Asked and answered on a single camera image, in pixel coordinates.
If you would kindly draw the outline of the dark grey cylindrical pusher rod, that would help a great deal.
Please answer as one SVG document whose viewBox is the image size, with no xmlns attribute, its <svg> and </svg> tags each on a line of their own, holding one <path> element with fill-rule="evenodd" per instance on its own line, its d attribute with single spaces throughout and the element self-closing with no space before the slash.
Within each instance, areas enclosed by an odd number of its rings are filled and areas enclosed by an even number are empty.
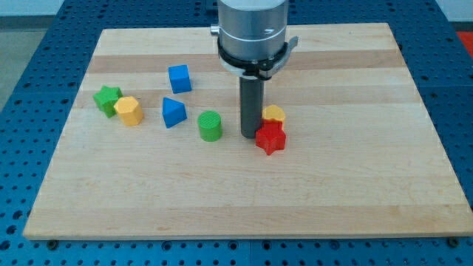
<svg viewBox="0 0 473 266">
<path fill-rule="evenodd" d="M 239 79 L 240 128 L 243 137 L 254 139 L 262 124 L 264 83 L 255 79 Z"/>
</svg>

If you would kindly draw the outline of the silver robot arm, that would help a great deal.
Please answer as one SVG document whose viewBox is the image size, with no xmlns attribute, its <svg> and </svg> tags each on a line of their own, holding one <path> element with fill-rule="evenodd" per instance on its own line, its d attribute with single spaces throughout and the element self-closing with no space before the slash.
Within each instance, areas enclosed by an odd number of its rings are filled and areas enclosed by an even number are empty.
<svg viewBox="0 0 473 266">
<path fill-rule="evenodd" d="M 262 125 L 264 85 L 288 62 L 297 36 L 286 39 L 286 0 L 218 0 L 217 37 L 222 66 L 239 78 L 240 131 L 254 139 Z"/>
</svg>

